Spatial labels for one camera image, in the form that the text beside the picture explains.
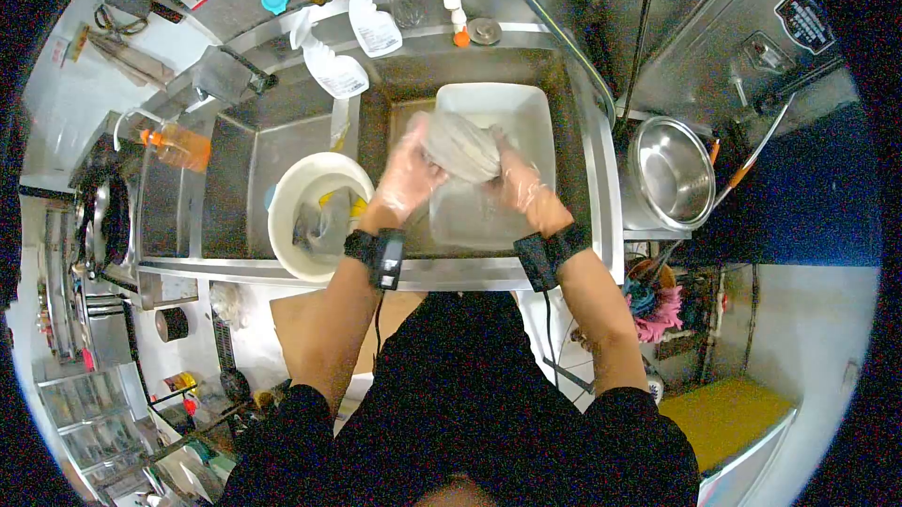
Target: gray rag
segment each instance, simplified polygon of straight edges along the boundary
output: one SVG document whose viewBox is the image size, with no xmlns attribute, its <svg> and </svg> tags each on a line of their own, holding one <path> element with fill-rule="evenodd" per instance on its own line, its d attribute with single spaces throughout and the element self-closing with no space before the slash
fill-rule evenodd
<svg viewBox="0 0 902 507">
<path fill-rule="evenodd" d="M 480 129 L 467 118 L 450 112 L 435 112 L 429 118 L 423 148 L 432 162 L 472 184 L 501 174 L 501 156 L 493 137 L 500 127 Z"/>
</svg>

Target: clear plastic glove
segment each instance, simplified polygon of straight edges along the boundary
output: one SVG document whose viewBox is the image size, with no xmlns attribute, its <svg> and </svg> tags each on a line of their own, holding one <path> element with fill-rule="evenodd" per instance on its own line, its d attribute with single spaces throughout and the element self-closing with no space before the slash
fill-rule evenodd
<svg viewBox="0 0 902 507">
<path fill-rule="evenodd" d="M 400 223 L 447 180 L 447 173 L 427 161 L 423 150 L 428 121 L 427 114 L 417 113 L 408 122 L 404 136 L 391 150 L 388 166 L 373 197 L 373 203 L 391 210 Z"/>
<path fill-rule="evenodd" d="M 526 216 L 529 225 L 549 237 L 573 222 L 573 216 L 558 196 L 542 183 L 535 165 L 522 156 L 500 133 L 495 142 L 501 156 L 502 175 L 488 182 L 488 189 L 500 196 L 502 203 Z"/>
</svg>

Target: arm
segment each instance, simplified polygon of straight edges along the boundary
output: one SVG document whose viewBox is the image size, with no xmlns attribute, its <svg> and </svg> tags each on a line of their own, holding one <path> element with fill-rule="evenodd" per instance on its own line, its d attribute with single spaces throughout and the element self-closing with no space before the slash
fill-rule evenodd
<svg viewBox="0 0 902 507">
<path fill-rule="evenodd" d="M 573 216 L 542 185 L 538 171 L 501 137 L 498 147 L 504 201 L 521 211 L 545 238 L 570 225 Z M 575 254 L 561 265 L 558 281 L 576 323 L 592 343 L 596 395 L 617 387 L 648 391 L 630 309 L 598 255 L 592 249 Z"/>
<path fill-rule="evenodd" d="M 425 133 L 426 121 L 414 117 L 391 152 L 375 196 L 360 220 L 360 229 L 377 234 L 381 228 L 400 227 L 445 180 L 445 173 L 423 158 Z M 304 318 L 298 339 L 291 341 L 298 349 L 287 364 L 291 385 L 306 384 L 322 393 L 333 416 L 351 382 L 380 297 L 370 286 L 366 265 L 345 257 L 326 287 L 322 305 Z"/>
</svg>

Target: white pipe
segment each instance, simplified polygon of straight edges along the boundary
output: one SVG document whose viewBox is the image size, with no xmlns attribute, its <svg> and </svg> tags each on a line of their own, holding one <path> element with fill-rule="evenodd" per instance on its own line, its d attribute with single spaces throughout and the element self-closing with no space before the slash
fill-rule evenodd
<svg viewBox="0 0 902 507">
<path fill-rule="evenodd" d="M 142 110 L 140 107 L 133 107 L 132 109 L 119 116 L 119 119 L 117 119 L 116 121 L 116 129 L 113 130 L 113 149 L 117 152 L 122 148 L 122 145 L 119 143 L 119 125 L 121 125 L 122 121 L 125 118 L 129 117 L 131 114 L 141 114 L 142 116 L 148 119 L 152 119 L 158 124 L 163 125 L 162 118 L 154 116 L 152 113 Z"/>
</svg>

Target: spray bottle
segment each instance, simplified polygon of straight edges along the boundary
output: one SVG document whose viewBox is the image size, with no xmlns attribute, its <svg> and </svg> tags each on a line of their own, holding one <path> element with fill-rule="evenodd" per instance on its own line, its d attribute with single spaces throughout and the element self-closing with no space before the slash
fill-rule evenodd
<svg viewBox="0 0 902 507">
<path fill-rule="evenodd" d="M 373 0 L 350 0 L 348 17 L 368 56 L 380 57 L 400 48 L 400 30 L 394 18 L 388 12 L 377 11 Z"/>
<path fill-rule="evenodd" d="M 370 87 L 370 78 L 353 57 L 336 57 L 333 50 L 313 36 L 310 13 L 317 5 L 300 11 L 298 25 L 288 37 L 291 49 L 304 49 L 304 62 L 313 78 L 335 99 L 344 100 L 361 94 Z"/>
</svg>

